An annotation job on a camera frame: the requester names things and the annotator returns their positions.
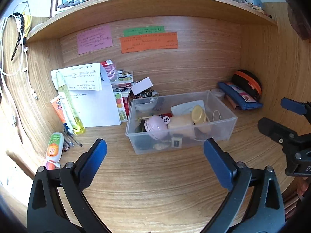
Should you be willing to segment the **cream wrapper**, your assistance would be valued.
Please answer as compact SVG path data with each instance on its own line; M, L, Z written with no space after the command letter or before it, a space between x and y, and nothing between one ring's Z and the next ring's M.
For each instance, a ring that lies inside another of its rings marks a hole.
M169 143L156 143L153 145L153 149L155 150L166 150L168 148L170 148Z

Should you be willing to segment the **yellow lotion bottle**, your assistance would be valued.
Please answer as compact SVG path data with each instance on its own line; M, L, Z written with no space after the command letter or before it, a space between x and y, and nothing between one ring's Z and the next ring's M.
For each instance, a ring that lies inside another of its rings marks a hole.
M193 121L193 123L197 126L197 128L202 132L202 133L209 133L211 132L211 127L210 125L208 125L209 123L209 119L206 115L206 112L204 111L204 109L199 106L196 105L192 112L191 112L191 119Z

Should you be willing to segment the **blue pencil pouch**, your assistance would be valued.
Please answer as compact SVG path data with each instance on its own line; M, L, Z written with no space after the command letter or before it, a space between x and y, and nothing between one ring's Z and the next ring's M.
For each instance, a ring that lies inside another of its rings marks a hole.
M218 87L238 104L242 110L255 110L263 107L262 103L232 83L218 82Z

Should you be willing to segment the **black orange round case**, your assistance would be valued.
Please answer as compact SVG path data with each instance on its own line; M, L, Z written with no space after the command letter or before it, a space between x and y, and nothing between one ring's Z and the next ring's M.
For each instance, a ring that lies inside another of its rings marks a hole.
M259 101L262 95L262 84L260 80L247 70L237 70L231 79L231 82L243 91L248 93L256 101Z

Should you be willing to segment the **black pen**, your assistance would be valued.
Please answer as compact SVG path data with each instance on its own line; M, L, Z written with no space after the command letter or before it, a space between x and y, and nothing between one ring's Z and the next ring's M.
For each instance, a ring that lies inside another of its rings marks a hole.
M80 147L83 146L83 144L80 141L78 141L78 139L75 137L74 133L71 132L71 130L65 128L64 132L67 136L69 136L72 140L74 140Z

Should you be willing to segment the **yellow liquid spray bottle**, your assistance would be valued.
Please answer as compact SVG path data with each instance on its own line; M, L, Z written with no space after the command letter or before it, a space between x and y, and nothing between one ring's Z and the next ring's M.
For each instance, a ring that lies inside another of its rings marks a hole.
M63 111L66 112L66 116L69 120L69 123L71 124L73 132L75 134L84 133L85 132L84 125L73 106L69 88L61 72L56 72L56 81L58 84L59 98L61 100L61 104L63 105Z

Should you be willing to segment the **white paper stand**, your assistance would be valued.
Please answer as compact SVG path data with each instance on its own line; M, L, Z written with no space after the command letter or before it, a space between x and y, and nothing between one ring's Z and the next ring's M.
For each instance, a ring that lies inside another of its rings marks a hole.
M76 65L51 71L55 88L61 74L69 88L73 106L85 128L121 124L116 98L104 67L99 63Z

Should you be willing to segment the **clear plastic storage bin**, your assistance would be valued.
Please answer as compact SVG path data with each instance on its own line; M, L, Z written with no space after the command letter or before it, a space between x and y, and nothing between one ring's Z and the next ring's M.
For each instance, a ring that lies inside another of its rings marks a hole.
M237 116L210 91L134 99L126 136L136 154L228 140Z

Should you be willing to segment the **pink round brush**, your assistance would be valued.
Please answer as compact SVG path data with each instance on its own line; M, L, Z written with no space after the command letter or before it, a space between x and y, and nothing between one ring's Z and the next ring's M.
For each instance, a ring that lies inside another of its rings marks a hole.
M168 127L160 116L151 116L145 121L144 127L146 132L155 140L162 140L168 135Z

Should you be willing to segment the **clear glass bowl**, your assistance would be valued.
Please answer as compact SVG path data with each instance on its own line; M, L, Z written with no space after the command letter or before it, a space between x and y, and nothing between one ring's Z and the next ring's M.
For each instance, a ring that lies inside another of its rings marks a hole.
M158 97L139 98L133 101L135 108L140 112L149 112L153 110L158 103Z

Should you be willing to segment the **stack of booklets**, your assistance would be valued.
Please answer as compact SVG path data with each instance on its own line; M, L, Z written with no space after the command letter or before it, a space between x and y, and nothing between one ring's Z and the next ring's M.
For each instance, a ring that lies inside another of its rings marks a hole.
M130 95L131 86L133 83L133 72L124 72L123 70L118 70L116 64L110 59L100 62L100 64L106 70L113 91L119 91L123 97L128 97Z

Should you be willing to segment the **white small cardboard box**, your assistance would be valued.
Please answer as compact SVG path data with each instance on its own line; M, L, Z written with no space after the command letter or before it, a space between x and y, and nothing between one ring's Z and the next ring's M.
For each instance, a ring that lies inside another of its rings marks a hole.
M150 78L147 77L131 86L131 91L133 95L138 95L143 91L147 90L148 88L152 87L153 83L151 82Z

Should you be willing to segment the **pink sticky note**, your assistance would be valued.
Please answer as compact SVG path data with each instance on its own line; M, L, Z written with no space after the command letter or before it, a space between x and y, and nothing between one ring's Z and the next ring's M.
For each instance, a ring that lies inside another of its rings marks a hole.
M81 32L77 34L76 39L79 55L113 46L112 33L108 24Z

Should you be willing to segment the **orange paper note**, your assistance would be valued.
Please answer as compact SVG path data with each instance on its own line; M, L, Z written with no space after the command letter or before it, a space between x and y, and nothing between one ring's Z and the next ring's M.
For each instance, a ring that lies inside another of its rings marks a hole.
M122 54L179 48L177 33L154 33L121 37L120 43Z

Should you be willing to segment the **green paper note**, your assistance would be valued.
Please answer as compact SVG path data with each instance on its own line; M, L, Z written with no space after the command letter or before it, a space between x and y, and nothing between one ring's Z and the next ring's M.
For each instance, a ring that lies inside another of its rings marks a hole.
M143 34L155 34L155 33L164 33L164 26L146 26L146 27L134 27L127 28L123 30L123 36L135 36L135 35L143 35Z

